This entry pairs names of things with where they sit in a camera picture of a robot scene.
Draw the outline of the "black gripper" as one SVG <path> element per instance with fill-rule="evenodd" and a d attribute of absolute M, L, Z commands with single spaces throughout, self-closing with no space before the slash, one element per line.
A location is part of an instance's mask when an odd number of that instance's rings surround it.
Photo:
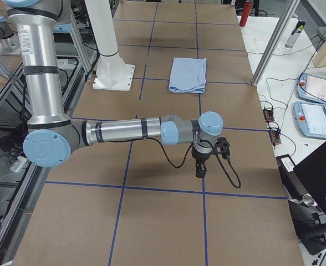
<path fill-rule="evenodd" d="M 211 155 L 215 155 L 217 158 L 221 155 L 224 160 L 230 162 L 230 143 L 225 137 L 218 137 L 214 144 L 209 140 L 201 140 L 193 146 L 192 156 L 199 162 L 196 164 L 195 176 L 197 178 L 205 178 L 207 168 L 204 163 Z"/>

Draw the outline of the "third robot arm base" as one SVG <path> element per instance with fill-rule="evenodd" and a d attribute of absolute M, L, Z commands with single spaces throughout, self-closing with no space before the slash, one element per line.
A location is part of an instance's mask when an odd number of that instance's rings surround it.
<path fill-rule="evenodd" d="M 7 20 L 0 16 L 0 54 L 20 55 L 19 38 L 9 26 Z"/>

